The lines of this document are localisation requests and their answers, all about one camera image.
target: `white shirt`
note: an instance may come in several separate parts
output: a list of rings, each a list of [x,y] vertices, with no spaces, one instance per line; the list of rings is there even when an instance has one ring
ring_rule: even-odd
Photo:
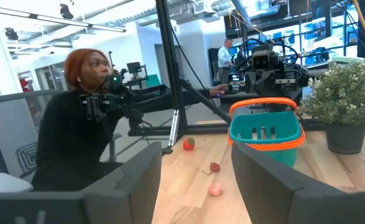
[[[219,68],[229,68],[228,62],[231,61],[231,55],[229,54],[229,49],[222,46],[218,50],[218,67]]]

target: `plant pot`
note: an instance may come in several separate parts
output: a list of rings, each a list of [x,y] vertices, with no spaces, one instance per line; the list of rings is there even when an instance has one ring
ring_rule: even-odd
[[[348,126],[342,124],[325,124],[327,146],[338,154],[358,154],[362,151],[365,124]]]

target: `black sweater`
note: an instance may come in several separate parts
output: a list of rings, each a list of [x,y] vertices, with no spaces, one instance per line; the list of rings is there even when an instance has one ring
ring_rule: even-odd
[[[200,92],[209,97],[208,90]],[[99,159],[123,113],[113,111],[104,121],[89,121],[80,105],[82,94],[87,93],[82,89],[61,93],[47,105],[37,143],[35,190],[79,190],[103,176]],[[186,105],[198,103],[186,91],[183,99]],[[161,109],[171,108],[170,96]]]

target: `basket handle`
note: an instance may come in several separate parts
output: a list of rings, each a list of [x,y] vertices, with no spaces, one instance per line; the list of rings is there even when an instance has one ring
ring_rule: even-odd
[[[247,106],[247,105],[255,105],[255,104],[261,104],[261,103],[278,103],[278,104],[285,104],[294,107],[294,110],[297,110],[297,104],[294,102],[294,100],[291,100],[289,98],[284,97],[265,97],[265,98],[255,98],[250,100],[243,100],[235,103],[231,106],[231,109],[229,110],[229,113],[232,114],[234,110],[236,110],[239,107]]]

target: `black monitor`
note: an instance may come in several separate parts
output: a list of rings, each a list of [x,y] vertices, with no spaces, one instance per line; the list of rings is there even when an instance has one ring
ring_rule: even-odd
[[[127,69],[130,74],[138,73],[138,72],[142,71],[141,64],[139,62],[128,63]]]

